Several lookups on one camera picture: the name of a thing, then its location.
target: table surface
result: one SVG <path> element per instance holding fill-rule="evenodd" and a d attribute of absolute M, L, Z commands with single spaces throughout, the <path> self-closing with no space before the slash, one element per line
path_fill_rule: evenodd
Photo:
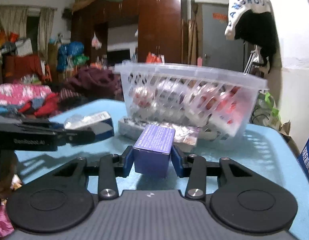
<path fill-rule="evenodd" d="M 128 145 L 134 145 L 135 141 L 118 134 L 118 120 L 127 114 L 123 102 L 101 99 L 50 120 L 64 123 L 74 114 L 89 115 L 100 111 L 107 111 L 112 116 L 116 133 L 113 138 L 80 147 L 65 145 L 59 147 L 57 152 L 16 151 L 23 181 L 28 183 L 76 157 L 84 156 L 88 161 L 96 161 L 104 154 L 121 154 Z M 300 240 L 309 240 L 309 183 L 295 156 L 278 132 L 248 124 L 243 141 L 235 150 L 212 149 L 209 148 L 207 141 L 199 140 L 192 152 L 214 162 L 227 156 L 289 190 L 298 202 L 298 213 L 290 232 Z M 187 178 L 180 179 L 176 176 L 171 163 L 166 179 L 136 173 L 134 167 L 128 178 L 117 178 L 120 194 L 124 189 L 180 189 L 184 194 L 187 181 Z M 98 178 L 90 177 L 88 190 L 97 193 L 97 187 Z M 207 177 L 207 193 L 212 193 L 216 189 L 216 178 Z"/>

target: green bag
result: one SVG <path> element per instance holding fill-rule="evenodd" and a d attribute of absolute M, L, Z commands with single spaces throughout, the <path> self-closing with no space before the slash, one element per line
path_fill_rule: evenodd
<path fill-rule="evenodd" d="M 279 110 L 271 94 L 259 92 L 250 122 L 279 130 L 280 121 Z"/>
<path fill-rule="evenodd" d="M 82 55 L 79 55 L 79 56 L 76 56 L 74 59 L 73 59 L 73 64 L 76 66 L 76 65 L 83 65 L 87 62 L 87 60 L 89 60 L 90 58 L 85 56 L 84 54 Z"/>

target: pink cloth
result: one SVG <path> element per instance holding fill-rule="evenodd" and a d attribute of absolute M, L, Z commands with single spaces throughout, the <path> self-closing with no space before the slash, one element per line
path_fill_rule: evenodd
<path fill-rule="evenodd" d="M 22 106 L 31 99 L 45 98 L 50 93 L 51 89 L 48 86 L 2 84 L 0 85 L 0 106 Z"/>
<path fill-rule="evenodd" d="M 8 236 L 13 230 L 13 226 L 6 213 L 6 206 L 0 205 L 0 237 Z"/>

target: plastic storage basket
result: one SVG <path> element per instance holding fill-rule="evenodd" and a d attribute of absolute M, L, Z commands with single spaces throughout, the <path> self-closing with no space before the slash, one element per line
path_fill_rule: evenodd
<path fill-rule="evenodd" d="M 200 138 L 223 149 L 242 137 L 267 83 L 249 74 L 180 64 L 126 62 L 115 71 L 130 117 L 202 127 Z"/>

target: black circular pad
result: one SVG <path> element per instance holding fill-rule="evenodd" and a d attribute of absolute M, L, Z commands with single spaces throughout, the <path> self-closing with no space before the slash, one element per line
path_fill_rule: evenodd
<path fill-rule="evenodd" d="M 7 201 L 7 213 L 15 227 L 56 233 L 81 223 L 93 210 L 92 195 L 77 181 L 53 177 L 33 182 L 16 190 Z"/>
<path fill-rule="evenodd" d="M 298 206 L 293 195 L 275 183 L 241 177 L 217 189 L 210 208 L 216 218 L 233 229 L 267 234 L 288 229 Z"/>

